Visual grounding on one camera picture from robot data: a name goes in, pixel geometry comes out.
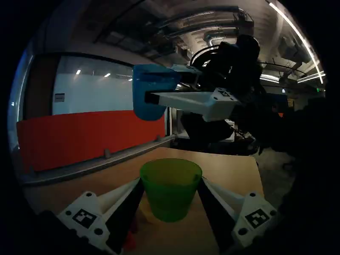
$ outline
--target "fluorescent light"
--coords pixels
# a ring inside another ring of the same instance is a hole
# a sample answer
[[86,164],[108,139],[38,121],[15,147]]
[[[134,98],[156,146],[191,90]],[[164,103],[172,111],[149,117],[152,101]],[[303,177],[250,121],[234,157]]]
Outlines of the fluorescent light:
[[260,77],[261,80],[264,80],[264,81],[268,81],[268,82],[275,82],[275,83],[279,83],[278,81],[274,81],[272,79],[268,79],[268,78],[264,78],[264,77]]
[[314,65],[315,65],[315,68],[316,68],[316,71],[317,71],[317,74],[319,75],[319,78],[320,78],[320,82],[321,84],[323,84],[323,80],[322,80],[322,77],[321,77],[321,73],[320,73],[320,70],[317,66],[317,63],[316,63],[316,60],[314,58],[314,55],[312,53],[312,51],[310,50],[309,48],[309,44],[306,42],[306,40],[302,37],[302,34],[300,34],[300,32],[298,31],[298,29],[294,26],[294,24],[287,18],[287,16],[278,8],[276,7],[275,5],[273,5],[273,3],[269,3],[269,6],[272,7],[279,15],[281,15],[281,17],[284,18],[284,20],[291,26],[291,28],[295,31],[295,33],[297,34],[297,36],[300,38],[300,40],[302,41],[303,45],[306,47],[307,51],[308,51],[308,54],[310,55]]
[[[324,71],[321,71],[321,76],[326,76],[326,74],[324,73]],[[297,82],[300,83],[300,82],[305,82],[305,81],[309,81],[311,79],[315,79],[315,78],[318,78],[318,74],[311,74],[309,76],[306,76],[306,77],[303,77],[301,79],[298,79]]]
[[273,75],[269,75],[269,74],[261,74],[261,77],[268,78],[268,79],[274,79],[275,81],[279,80],[279,77],[276,77],[276,76],[273,76]]

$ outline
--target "ceiling pipe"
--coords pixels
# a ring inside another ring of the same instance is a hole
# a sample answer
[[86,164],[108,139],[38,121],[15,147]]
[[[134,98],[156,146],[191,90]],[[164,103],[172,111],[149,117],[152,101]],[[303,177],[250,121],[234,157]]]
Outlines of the ceiling pipe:
[[241,20],[245,20],[247,17],[247,13],[244,10],[240,9],[238,6],[209,6],[209,7],[203,7],[203,8],[198,8],[196,10],[183,12],[181,14],[171,17],[170,19],[163,20],[153,26],[157,28],[163,28],[174,22],[178,22],[181,20],[185,20],[185,19],[189,19],[189,18],[201,16],[201,15],[207,15],[207,14],[215,13],[218,11],[238,13],[238,17]]
[[204,35],[204,41],[208,46],[213,46],[213,41],[218,39],[229,39],[235,38],[237,36],[237,29],[230,30],[230,32],[215,32],[215,33],[207,33]]
[[206,22],[203,24],[198,24],[198,25],[191,25],[185,28],[181,28],[180,30],[176,31],[176,32],[172,32],[169,34],[166,34],[165,37],[166,38],[173,38],[176,36],[180,36],[183,34],[187,34],[187,33],[193,33],[193,32],[198,32],[198,31],[202,31],[202,30],[207,30],[207,29],[219,29],[219,28],[231,28],[231,29],[235,29],[237,27],[240,26],[246,26],[246,27],[252,27],[254,25],[253,22],[244,22],[244,21],[223,21],[223,22],[215,22],[215,21],[210,21],[210,22]]

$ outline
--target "orange panel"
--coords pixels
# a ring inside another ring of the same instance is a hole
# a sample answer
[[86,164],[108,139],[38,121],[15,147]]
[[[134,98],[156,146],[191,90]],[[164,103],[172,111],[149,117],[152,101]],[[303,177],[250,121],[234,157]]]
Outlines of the orange panel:
[[165,136],[164,116],[139,119],[133,110],[44,116],[17,123],[25,172],[62,167],[101,157]]

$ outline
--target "green cup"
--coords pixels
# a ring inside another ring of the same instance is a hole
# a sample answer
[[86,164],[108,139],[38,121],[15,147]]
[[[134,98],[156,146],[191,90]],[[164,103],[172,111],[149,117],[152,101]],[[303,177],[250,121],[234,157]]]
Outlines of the green cup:
[[140,174],[156,218],[175,222],[187,215],[202,177],[198,165],[184,159],[157,159],[144,164]]

